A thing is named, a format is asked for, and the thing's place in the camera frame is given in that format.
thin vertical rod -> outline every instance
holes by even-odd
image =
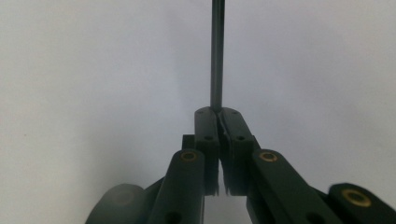
[[[210,85],[210,107],[221,110],[222,73],[224,51],[224,0],[212,1],[212,65]]]

white wall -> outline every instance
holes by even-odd
[[[210,1],[0,2],[0,222],[83,223],[209,104]],[[224,105],[312,186],[396,207],[396,2],[227,1]],[[244,198],[205,223],[249,223]]]

metal rod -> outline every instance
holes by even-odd
[[[222,72],[224,50],[224,0],[212,1],[212,66],[210,85],[210,107],[221,110]]]

black mechanical arm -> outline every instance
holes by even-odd
[[[219,161],[227,192],[247,196],[252,223],[396,223],[396,212],[367,189],[344,183],[325,194],[310,187],[280,153],[260,147],[241,113],[222,107],[224,0],[212,7],[210,106],[195,112],[195,134],[183,135],[164,178],[147,189],[110,189],[86,223],[203,223],[204,198],[219,191]]]

white background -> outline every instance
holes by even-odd
[[[83,223],[209,105],[211,1],[0,1],[0,222]],[[224,106],[312,186],[396,207],[396,2],[227,1]],[[249,223],[205,198],[205,223]]]

